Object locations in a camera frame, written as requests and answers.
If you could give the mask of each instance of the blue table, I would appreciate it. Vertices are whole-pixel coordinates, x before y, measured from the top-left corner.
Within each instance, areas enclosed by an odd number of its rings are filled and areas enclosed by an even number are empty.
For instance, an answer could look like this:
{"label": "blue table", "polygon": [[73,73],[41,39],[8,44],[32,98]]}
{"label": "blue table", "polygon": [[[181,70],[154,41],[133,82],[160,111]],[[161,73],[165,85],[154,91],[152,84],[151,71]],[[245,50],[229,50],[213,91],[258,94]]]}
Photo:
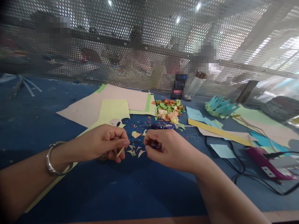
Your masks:
{"label": "blue table", "polygon": [[[7,93],[16,80],[0,85],[0,166],[1,169],[49,148],[56,141],[69,141],[86,128],[56,114],[75,101],[84,98],[99,87],[97,85],[74,84],[67,81],[31,77],[43,92],[34,90],[31,97],[22,88],[12,101],[5,101]],[[156,93],[155,99],[169,97]],[[204,110],[207,98],[197,97],[192,102],[182,101],[184,106],[200,109],[204,116],[214,119]],[[134,139],[133,130],[140,133],[148,129],[147,115],[131,115],[125,120],[125,129],[134,144],[143,142],[143,136]],[[180,122],[187,124],[187,114]],[[221,120],[223,129],[246,132],[247,128],[231,118]],[[184,138],[211,157],[230,177],[236,172],[205,145],[205,138],[197,128],[186,128]],[[220,138],[208,138],[209,143],[228,144]],[[298,144],[290,142],[291,147]],[[264,172],[253,163],[243,146],[233,145],[245,163],[248,173],[267,179]],[[284,185],[270,182],[277,189],[286,191],[296,181],[285,181]],[[299,190],[290,195],[279,196],[262,184],[241,177],[238,187],[263,212],[299,210]],[[205,216],[207,211],[193,175],[172,170],[149,160],[144,153],[139,159],[126,154],[126,159],[116,164],[112,161],[90,161],[78,164],[67,174],[19,223],[92,222],[104,220],[147,219],[179,216]]]}

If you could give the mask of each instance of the bracelet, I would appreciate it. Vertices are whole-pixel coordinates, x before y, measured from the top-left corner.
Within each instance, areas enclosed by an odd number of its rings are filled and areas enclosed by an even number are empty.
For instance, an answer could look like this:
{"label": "bracelet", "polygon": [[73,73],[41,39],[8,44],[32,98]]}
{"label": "bracelet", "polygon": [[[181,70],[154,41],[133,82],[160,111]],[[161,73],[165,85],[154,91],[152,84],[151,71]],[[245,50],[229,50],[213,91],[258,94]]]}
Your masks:
{"label": "bracelet", "polygon": [[69,166],[67,172],[65,172],[65,173],[57,172],[57,171],[52,167],[52,164],[51,164],[51,162],[50,162],[50,154],[51,154],[51,151],[52,151],[57,145],[60,145],[60,144],[63,144],[63,143],[66,143],[66,142],[56,142],[56,143],[54,143],[54,144],[51,144],[51,145],[50,145],[50,149],[49,149],[48,154],[47,154],[47,157],[46,157],[46,163],[47,163],[47,168],[48,168],[49,172],[50,172],[51,174],[54,174],[54,175],[57,175],[57,176],[64,176],[64,175],[66,175],[68,172],[70,172],[70,171],[72,170],[73,165],[74,165],[74,163],[73,163],[71,166]]}

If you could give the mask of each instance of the small bottle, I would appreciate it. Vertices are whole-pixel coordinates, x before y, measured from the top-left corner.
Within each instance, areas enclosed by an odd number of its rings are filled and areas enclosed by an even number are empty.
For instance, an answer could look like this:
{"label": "small bottle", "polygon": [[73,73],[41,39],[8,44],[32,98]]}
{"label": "small bottle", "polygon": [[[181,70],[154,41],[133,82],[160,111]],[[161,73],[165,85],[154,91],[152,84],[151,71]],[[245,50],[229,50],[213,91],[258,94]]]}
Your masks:
{"label": "small bottle", "polygon": [[189,101],[191,101],[192,97],[194,97],[196,93],[199,91],[201,85],[203,84],[206,78],[207,78],[206,73],[196,72],[195,78],[188,89]]}

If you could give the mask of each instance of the person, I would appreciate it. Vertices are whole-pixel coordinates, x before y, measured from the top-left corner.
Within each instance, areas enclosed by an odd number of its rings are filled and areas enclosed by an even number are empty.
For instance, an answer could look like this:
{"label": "person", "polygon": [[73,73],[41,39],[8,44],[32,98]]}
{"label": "person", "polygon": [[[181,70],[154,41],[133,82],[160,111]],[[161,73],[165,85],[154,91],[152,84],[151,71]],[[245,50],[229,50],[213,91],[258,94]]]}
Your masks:
{"label": "person", "polygon": [[[59,172],[73,162],[96,159],[107,153],[120,163],[125,159],[121,148],[130,144],[123,128],[107,124],[54,148],[50,162]],[[195,175],[211,223],[270,223],[261,211],[232,183],[205,154],[176,131],[149,130],[144,138],[149,159],[172,169]],[[159,145],[162,150],[152,148]],[[0,171],[1,205],[10,221],[15,221],[57,176],[46,166],[48,150]]]}

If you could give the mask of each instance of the yellow paper strip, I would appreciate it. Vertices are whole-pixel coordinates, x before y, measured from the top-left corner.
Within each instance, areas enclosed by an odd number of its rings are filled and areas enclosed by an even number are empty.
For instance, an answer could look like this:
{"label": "yellow paper strip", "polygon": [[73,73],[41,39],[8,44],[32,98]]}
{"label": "yellow paper strip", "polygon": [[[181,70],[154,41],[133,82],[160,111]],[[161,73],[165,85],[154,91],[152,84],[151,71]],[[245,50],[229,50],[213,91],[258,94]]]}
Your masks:
{"label": "yellow paper strip", "polygon": [[195,121],[195,120],[191,120],[191,119],[188,119],[188,123],[190,125],[194,125],[194,126],[196,126],[198,128],[202,128],[202,129],[205,129],[205,130],[207,130],[209,132],[221,135],[221,136],[223,136],[225,138],[229,138],[232,141],[235,141],[235,142],[240,143],[242,145],[254,147],[254,145],[252,144],[252,142],[249,141],[248,139],[235,136],[233,134],[227,133],[224,130],[220,130],[220,129],[216,128],[216,127],[212,127],[212,126],[209,126],[207,124],[204,124],[204,123],[201,123],[201,122],[198,122],[198,121]]}
{"label": "yellow paper strip", "polygon": [[119,157],[119,155],[121,154],[121,152],[124,150],[124,147],[119,151],[119,153],[117,154],[117,157]]}

